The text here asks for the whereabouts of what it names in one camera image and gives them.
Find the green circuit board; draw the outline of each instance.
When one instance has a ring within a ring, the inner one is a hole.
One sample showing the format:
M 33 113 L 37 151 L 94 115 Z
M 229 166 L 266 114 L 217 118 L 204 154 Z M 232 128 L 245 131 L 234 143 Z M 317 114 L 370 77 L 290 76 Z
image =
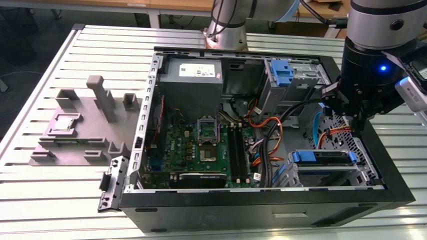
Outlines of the green circuit board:
M 200 136 L 208 137 L 217 132 L 210 127 L 201 128 Z M 244 128 L 242 138 L 253 137 L 253 130 Z M 162 159 L 149 159 L 150 164 L 156 163 L 156 171 L 150 173 L 150 188 L 168 189 L 169 173 L 194 172 L 217 173 L 226 175 L 225 188 L 249 188 L 254 184 L 236 183 L 230 178 L 230 163 L 228 157 L 228 133 L 226 126 L 218 127 L 218 142 L 216 146 L 198 146 L 197 125 L 170 124 L 165 133 L 165 147 Z M 214 161 L 206 160 L 206 157 L 216 157 Z M 249 162 L 246 162 L 246 172 L 249 173 Z

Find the metal workbench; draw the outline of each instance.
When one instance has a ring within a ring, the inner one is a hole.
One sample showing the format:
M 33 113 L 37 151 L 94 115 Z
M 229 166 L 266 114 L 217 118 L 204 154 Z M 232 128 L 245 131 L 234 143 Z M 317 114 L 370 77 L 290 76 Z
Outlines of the metal workbench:
M 341 62 L 344 41 L 338 39 L 248 34 L 246 40 L 250 51 L 326 55 Z M 121 212 L 97 213 L 106 167 L 26 165 L 57 107 L 53 98 L 60 88 L 74 88 L 80 96 L 89 96 L 86 77 L 101 75 L 113 97 L 124 93 L 142 97 L 153 46 L 201 48 L 204 40 L 190 30 L 86 25 L 70 31 L 0 143 L 0 239 L 427 238 L 427 130 L 405 106 L 370 123 L 416 201 L 337 228 L 141 233 Z

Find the sticker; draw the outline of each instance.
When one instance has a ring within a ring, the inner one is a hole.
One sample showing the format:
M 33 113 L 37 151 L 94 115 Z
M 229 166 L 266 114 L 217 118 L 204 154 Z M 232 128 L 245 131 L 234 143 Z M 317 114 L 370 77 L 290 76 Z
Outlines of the sticker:
M 261 114 L 261 110 L 260 110 L 257 107 L 253 108 L 253 111 L 254 111 L 257 114 Z
M 308 84 L 306 83 L 297 84 L 296 88 L 297 89 L 306 89 L 308 88 Z
M 178 76 L 214 78 L 214 65 L 182 63 L 181 65 L 178 65 Z
M 128 3 L 126 5 L 133 7 L 146 7 L 145 4 L 140 4 L 140 3 Z

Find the ram slot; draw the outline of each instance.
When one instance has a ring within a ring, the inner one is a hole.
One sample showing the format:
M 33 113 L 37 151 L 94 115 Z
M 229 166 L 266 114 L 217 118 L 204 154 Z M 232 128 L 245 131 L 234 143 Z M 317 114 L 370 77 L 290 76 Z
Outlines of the ram slot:
M 234 128 L 232 126 L 226 129 L 228 138 L 228 159 L 229 159 L 229 170 L 230 180 L 234 182 L 238 179 L 238 160 L 236 159 L 236 141 L 234 141 Z
M 245 159 L 245 144 L 241 135 L 241 128 L 237 127 L 233 131 L 233 138 L 234 138 L 234 150 L 236 150 L 236 158 L 237 158 L 237 166 L 238 166 L 238 178 L 241 182 L 245 182 L 248 178 L 248 166 L 246 166 L 246 159 Z

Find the power supply label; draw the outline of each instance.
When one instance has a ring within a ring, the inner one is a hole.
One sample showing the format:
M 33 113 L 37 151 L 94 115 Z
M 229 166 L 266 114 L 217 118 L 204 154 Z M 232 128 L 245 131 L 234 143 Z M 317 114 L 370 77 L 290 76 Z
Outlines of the power supply label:
M 182 63 L 181 65 L 178 65 L 178 76 L 214 78 L 214 65 Z

